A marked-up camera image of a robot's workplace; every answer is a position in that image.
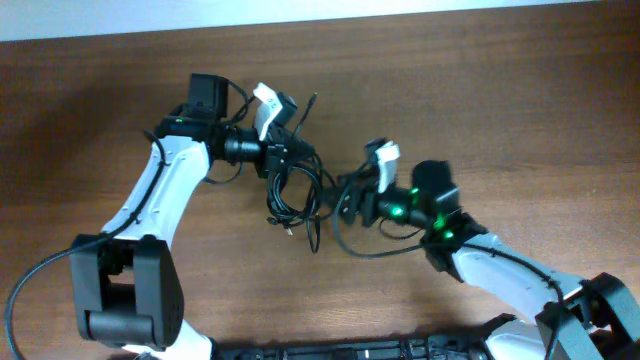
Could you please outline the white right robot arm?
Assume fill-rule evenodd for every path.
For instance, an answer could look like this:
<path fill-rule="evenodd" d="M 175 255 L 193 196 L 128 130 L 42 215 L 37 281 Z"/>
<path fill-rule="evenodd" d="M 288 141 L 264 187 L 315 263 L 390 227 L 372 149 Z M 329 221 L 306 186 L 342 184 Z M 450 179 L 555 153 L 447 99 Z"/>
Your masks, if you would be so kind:
<path fill-rule="evenodd" d="M 334 220 L 369 227 L 378 220 L 409 225 L 439 272 L 479 288 L 518 311 L 483 339 L 493 359 L 636 359 L 639 303 L 617 277 L 586 279 L 545 266 L 507 246 L 463 211 L 448 162 L 416 165 L 411 185 L 396 185 L 383 165 L 365 163 L 342 175 L 324 200 Z"/>

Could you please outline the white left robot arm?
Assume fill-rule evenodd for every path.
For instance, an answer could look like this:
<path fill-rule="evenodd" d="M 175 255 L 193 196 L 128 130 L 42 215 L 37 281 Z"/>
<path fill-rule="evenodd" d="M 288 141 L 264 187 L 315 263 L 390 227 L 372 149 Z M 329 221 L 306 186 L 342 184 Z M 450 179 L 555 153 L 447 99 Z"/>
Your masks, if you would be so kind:
<path fill-rule="evenodd" d="M 151 153 L 129 197 L 95 235 L 80 234 L 70 257 L 80 336 L 145 359 L 212 359 L 216 344 L 184 318 L 171 256 L 176 229 L 216 160 L 261 171 L 284 163 L 286 123 L 296 102 L 264 83 L 227 114 L 231 82 L 194 73 L 188 97 L 151 132 Z"/>

